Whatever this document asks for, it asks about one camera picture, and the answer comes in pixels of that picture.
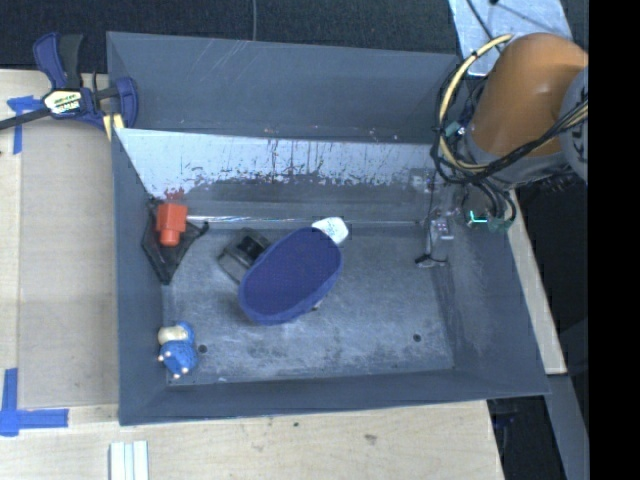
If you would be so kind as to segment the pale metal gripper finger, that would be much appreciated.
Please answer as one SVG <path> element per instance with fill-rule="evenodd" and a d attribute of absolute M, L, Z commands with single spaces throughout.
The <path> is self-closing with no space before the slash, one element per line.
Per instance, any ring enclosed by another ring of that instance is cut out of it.
<path fill-rule="evenodd" d="M 448 261 L 454 241 L 451 225 L 447 218 L 436 218 L 431 221 L 431 260 L 436 265 Z"/>
<path fill-rule="evenodd" d="M 414 170 L 410 176 L 411 187 L 422 197 L 425 204 L 425 215 L 420 221 L 423 231 L 421 253 L 414 259 L 415 263 L 433 263 L 433 239 L 431 221 L 434 211 L 435 174 L 431 169 Z"/>

